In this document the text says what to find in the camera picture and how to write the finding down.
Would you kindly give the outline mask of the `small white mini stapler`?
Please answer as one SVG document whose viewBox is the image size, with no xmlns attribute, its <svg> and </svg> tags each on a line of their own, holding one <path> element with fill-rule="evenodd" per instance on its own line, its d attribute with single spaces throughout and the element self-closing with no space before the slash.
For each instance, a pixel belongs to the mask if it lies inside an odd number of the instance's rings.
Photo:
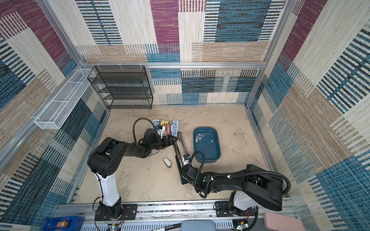
<svg viewBox="0 0 370 231">
<path fill-rule="evenodd" d="M 165 163 L 165 165 L 168 167 L 168 168 L 171 168 L 172 167 L 172 163 L 170 162 L 170 160 L 168 158 L 164 158 L 163 159 L 163 162 Z"/>
</svg>

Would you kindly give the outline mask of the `teal plastic tray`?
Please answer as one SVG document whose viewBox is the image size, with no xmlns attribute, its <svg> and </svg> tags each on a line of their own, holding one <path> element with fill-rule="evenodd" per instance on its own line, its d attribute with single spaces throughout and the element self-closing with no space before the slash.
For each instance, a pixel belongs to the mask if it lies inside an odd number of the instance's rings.
<svg viewBox="0 0 370 231">
<path fill-rule="evenodd" d="M 195 137 L 199 133 L 210 133 L 214 136 L 214 143 L 195 143 Z M 193 147 L 194 152 L 203 152 L 205 163 L 215 163 L 221 157 L 221 147 L 218 132 L 213 127 L 198 127 L 193 131 Z"/>
</svg>

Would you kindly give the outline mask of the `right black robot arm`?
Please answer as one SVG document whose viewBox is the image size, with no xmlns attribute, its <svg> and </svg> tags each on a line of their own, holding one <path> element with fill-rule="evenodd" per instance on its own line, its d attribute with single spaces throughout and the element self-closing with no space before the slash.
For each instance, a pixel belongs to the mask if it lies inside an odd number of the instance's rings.
<svg viewBox="0 0 370 231">
<path fill-rule="evenodd" d="M 206 199 L 210 193 L 231 191 L 229 200 L 230 210 L 245 211 L 254 206 L 262 206 L 271 211 L 282 211 L 282 200 L 290 188 L 289 179 L 274 171 L 264 170 L 256 165 L 249 164 L 244 170 L 233 173 L 204 172 L 204 160 L 199 168 L 194 167 L 192 160 L 179 168 L 180 177 L 191 184 L 196 193 Z"/>
</svg>

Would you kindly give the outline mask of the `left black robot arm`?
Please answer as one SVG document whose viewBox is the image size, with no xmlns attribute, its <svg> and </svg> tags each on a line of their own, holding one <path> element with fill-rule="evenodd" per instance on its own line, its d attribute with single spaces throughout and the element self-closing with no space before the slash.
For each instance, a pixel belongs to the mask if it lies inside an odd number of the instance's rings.
<svg viewBox="0 0 370 231">
<path fill-rule="evenodd" d="M 135 126 L 140 120 L 148 121 L 152 127 L 145 131 L 142 139 L 138 140 Z M 178 141 L 176 136 L 163 135 L 163 133 L 160 125 L 155 125 L 148 118 L 142 117 L 133 124 L 134 142 L 127 143 L 107 137 L 90 152 L 87 164 L 98 181 L 101 193 L 97 215 L 106 216 L 108 220 L 123 218 L 124 209 L 117 190 L 115 174 L 121 160 L 123 157 L 148 158 L 153 156 L 153 150 L 160 151 L 173 146 Z"/>
</svg>

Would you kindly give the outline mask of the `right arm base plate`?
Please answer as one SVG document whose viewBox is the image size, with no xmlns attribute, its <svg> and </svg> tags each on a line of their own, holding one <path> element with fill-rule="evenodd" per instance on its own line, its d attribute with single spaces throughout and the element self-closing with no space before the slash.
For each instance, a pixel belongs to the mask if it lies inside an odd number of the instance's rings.
<svg viewBox="0 0 370 231">
<path fill-rule="evenodd" d="M 232 203 L 227 201 L 216 201 L 213 205 L 213 209 L 216 211 L 217 217 L 244 217 L 244 216 L 255 216 L 256 210 L 249 208 L 246 211 L 236 208 Z"/>
</svg>

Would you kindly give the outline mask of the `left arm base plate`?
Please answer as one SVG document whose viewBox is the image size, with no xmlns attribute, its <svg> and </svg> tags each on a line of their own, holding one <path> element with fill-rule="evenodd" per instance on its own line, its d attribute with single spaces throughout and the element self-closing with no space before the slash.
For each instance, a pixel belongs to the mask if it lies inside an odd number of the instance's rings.
<svg viewBox="0 0 370 231">
<path fill-rule="evenodd" d="M 121 204 L 108 207 L 104 204 L 99 205 L 95 221 L 124 221 L 135 220 L 138 204 Z"/>
</svg>

